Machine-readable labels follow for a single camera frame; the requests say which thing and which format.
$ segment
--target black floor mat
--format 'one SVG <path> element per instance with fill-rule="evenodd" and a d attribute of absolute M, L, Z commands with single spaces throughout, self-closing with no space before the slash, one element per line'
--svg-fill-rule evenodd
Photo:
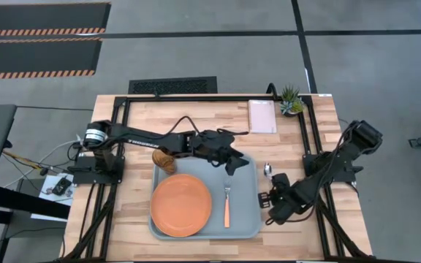
<path fill-rule="evenodd" d="M 0 5 L 0 36 L 102 33 L 110 3 Z"/>
<path fill-rule="evenodd" d="M 128 94 L 216 94 L 217 77 L 130 80 Z"/>
<path fill-rule="evenodd" d="M 0 40 L 0 79 L 92 76 L 100 38 Z"/>

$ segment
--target gray tray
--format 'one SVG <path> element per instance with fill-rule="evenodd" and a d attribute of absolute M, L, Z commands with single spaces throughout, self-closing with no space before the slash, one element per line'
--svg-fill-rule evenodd
<path fill-rule="evenodd" d="M 250 163 L 235 171 L 230 191 L 230 228 L 224 227 L 224 179 L 227 176 L 225 166 L 212 167 L 206 160 L 197 158 L 177 159 L 176 174 L 193 175 L 208 187 L 212 196 L 212 212 L 207 224 L 195 235 L 190 237 L 171 237 L 156 228 L 149 215 L 149 229 L 154 237 L 160 240 L 192 240 L 192 239 L 243 239 L 255 236 L 261 229 L 261 210 L 257 199 L 258 180 L 256 164 L 249 156 L 244 159 Z M 162 169 L 154 166 L 152 190 L 167 175 Z"/>

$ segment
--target white cable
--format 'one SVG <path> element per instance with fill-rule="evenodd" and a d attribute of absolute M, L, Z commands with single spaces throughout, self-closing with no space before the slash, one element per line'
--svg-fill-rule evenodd
<path fill-rule="evenodd" d="M 49 156 L 51 156 L 56 150 L 58 150 L 59 148 L 65 146 L 65 145 L 70 145 L 74 142 L 80 142 L 80 140 L 72 140 L 69 142 L 65 142 L 65 143 L 61 143 L 60 145 L 56 146 L 54 149 L 51 150 L 51 152 L 49 152 L 49 154 L 43 156 L 43 158 L 40 159 L 39 163 L 44 161 L 46 158 L 48 158 Z M 23 174 L 22 176 L 20 176 L 17 180 L 12 181 L 11 183 L 8 183 L 7 185 L 3 186 L 3 188 L 7 188 L 8 186 L 11 186 L 15 183 L 17 183 L 19 180 L 23 179 L 25 176 L 27 176 L 29 173 L 31 173 L 34 170 L 34 168 L 30 169 L 29 171 L 27 171 L 25 174 Z"/>

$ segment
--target white notepad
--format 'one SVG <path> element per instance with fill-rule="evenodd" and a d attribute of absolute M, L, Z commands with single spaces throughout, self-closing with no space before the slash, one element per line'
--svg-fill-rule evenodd
<path fill-rule="evenodd" d="M 276 110 L 273 101 L 249 100 L 248 113 L 251 133 L 277 133 Z"/>

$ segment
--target black metal frame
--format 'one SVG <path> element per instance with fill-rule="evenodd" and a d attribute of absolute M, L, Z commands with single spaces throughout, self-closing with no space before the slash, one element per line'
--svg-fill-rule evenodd
<path fill-rule="evenodd" d="M 246 102 L 250 99 L 281 101 L 281 97 L 277 95 L 276 87 L 272 83 L 269 84 L 266 94 L 267 95 L 261 95 L 261 96 L 212 96 L 212 95 L 144 96 L 144 97 L 117 96 L 114 102 L 113 115 L 112 115 L 111 121 L 113 123 L 117 122 L 119 108 L 121 105 L 123 105 L 124 113 L 122 116 L 121 123 L 124 126 L 127 126 L 127 121 L 129 118 L 130 108 L 131 108 L 130 105 L 133 102 L 222 102 L 222 101 Z M 302 96 L 302 100 L 308 106 L 308 114 L 310 116 L 311 128 L 313 129 L 316 151 L 318 153 L 321 153 L 322 152 L 321 140 L 319 136 L 319 130 L 317 127 L 316 116 L 314 113 L 314 107 L 313 107 L 311 96 Z M 308 132 L 306 129 L 305 117 L 303 114 L 299 114 L 298 117 L 299 117 L 303 147 L 305 149 L 305 155 L 303 156 L 303 158 L 305 158 L 306 155 L 311 154 L 311 149 L 310 149 L 310 144 L 309 144 L 309 139 L 308 139 Z M 117 154 L 119 154 L 123 150 L 123 147 L 124 146 L 122 144 L 118 146 Z M 113 199 L 115 199 L 117 187 L 118 187 L 118 184 L 116 183 L 111 185 L 110 191 L 114 191 L 112 195 Z M 96 196 L 95 207 L 94 207 L 94 217 L 92 221 L 94 221 L 95 218 L 99 215 L 99 211 L 102 208 L 102 199 L 103 199 L 104 192 L 105 192 L 105 185 L 100 184 L 99 190 Z M 330 215 L 337 221 L 332 191 L 330 190 L 329 186 L 325 186 L 325 195 L 327 197 L 327 205 L 328 205 L 327 209 Z M 324 258 L 327 259 L 331 257 L 331 254 L 330 254 L 330 248 L 329 248 L 329 241 L 327 240 L 325 221 L 324 221 L 322 212 L 316 207 L 314 207 L 314 209 L 316 209 L 316 217 L 317 217 L 317 223 L 319 227 L 319 235 L 320 235 L 320 240 L 322 244 L 323 255 L 324 255 Z M 90 258 L 90 259 L 95 259 L 95 260 L 98 260 L 98 259 L 106 260 L 112 220 L 113 220 L 113 209 L 111 209 L 109 213 L 105 216 L 105 225 L 104 225 L 104 233 L 103 233 L 103 238 L 102 238 L 102 245 L 100 248 L 100 256 L 95 257 L 95 258 L 92 257 L 93 250 L 94 250 L 94 241 L 95 241 L 95 235 L 94 235 L 88 245 L 86 259 Z M 338 256 L 344 257 L 345 256 L 344 247 L 342 246 L 341 240 L 337 237 L 337 235 L 335 235 L 335 246 L 338 250 Z"/>

